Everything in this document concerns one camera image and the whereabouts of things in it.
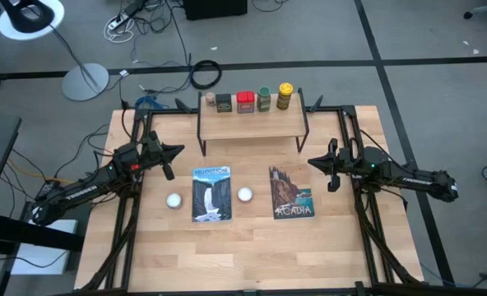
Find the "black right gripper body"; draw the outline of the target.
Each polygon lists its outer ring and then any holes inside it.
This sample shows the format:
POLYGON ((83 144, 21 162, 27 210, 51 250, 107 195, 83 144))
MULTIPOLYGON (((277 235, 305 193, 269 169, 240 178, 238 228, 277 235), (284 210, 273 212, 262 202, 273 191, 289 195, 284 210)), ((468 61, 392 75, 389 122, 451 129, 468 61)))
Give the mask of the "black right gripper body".
POLYGON ((362 175, 355 167, 356 160, 353 159, 352 153, 349 148, 340 148, 338 153, 339 164, 337 165, 337 171, 351 176, 352 178, 360 179, 362 175))

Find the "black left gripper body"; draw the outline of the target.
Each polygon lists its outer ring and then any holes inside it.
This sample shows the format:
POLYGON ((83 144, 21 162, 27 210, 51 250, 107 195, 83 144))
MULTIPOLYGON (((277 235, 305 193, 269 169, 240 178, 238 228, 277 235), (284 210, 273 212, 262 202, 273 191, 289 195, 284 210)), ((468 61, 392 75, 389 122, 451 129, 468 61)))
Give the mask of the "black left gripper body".
POLYGON ((157 165, 163 165, 163 148, 158 141, 150 141, 143 145, 139 158, 141 169, 150 169, 157 165))

